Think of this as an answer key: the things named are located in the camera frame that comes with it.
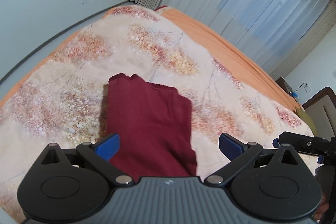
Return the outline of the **person's right hand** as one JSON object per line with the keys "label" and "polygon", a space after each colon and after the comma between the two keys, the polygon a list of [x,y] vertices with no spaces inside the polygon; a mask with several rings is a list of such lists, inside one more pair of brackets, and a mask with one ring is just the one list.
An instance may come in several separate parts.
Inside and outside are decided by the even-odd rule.
{"label": "person's right hand", "polygon": [[322,200],[313,215],[313,219],[318,223],[335,223],[335,193],[322,194]]}

